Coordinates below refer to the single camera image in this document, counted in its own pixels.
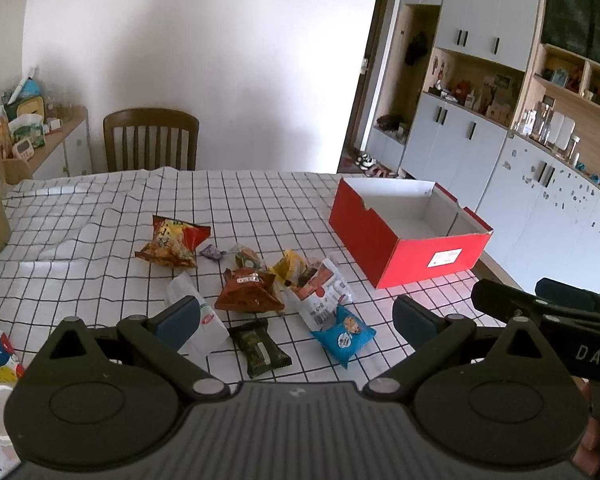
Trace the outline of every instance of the wooden chair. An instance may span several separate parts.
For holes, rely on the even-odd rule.
[[[196,169],[200,122],[189,114],[129,108],[106,116],[102,127],[109,171]]]

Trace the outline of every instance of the cabinet handle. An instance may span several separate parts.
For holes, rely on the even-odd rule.
[[[549,187],[549,184],[551,183],[551,179],[554,177],[554,173],[555,173],[555,168],[551,168],[551,173],[549,173],[549,176],[547,177],[547,180],[544,184],[542,184],[542,187]]]
[[[542,180],[542,176],[544,175],[544,170],[546,170],[546,162],[543,162],[544,166],[542,167],[542,170],[540,171],[540,176],[538,177],[538,182],[540,182]]]

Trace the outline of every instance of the red snack bag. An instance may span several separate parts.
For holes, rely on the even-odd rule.
[[[152,264],[196,268],[196,247],[211,236],[211,227],[154,215],[154,239],[136,257]]]

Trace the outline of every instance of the red cardboard box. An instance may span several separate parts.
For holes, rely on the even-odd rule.
[[[493,230],[434,182],[343,178],[329,224],[375,288],[471,269]]]

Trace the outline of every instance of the snack bag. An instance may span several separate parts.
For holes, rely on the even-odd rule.
[[[376,331],[338,305],[336,324],[328,330],[312,334],[346,370],[349,360],[376,336]]]
[[[256,319],[229,329],[229,335],[247,357],[247,373],[251,379],[291,366],[291,357],[285,354],[267,333],[269,320]]]
[[[270,312],[284,310],[275,297],[276,275],[266,270],[243,267],[224,272],[225,286],[216,300],[216,309],[235,312]]]
[[[136,251],[136,258],[157,265],[196,268],[196,247],[210,236],[211,227],[154,215],[154,239]]]
[[[167,286],[164,303],[173,305],[185,296],[193,296],[200,304],[200,326],[180,349],[189,354],[189,360],[198,363],[218,350],[229,333],[216,312],[198,292],[186,272],[174,278]]]
[[[310,330],[318,331],[333,319],[340,303],[353,301],[353,292],[328,258],[320,263],[315,273],[302,287],[292,287],[298,303],[298,312]]]

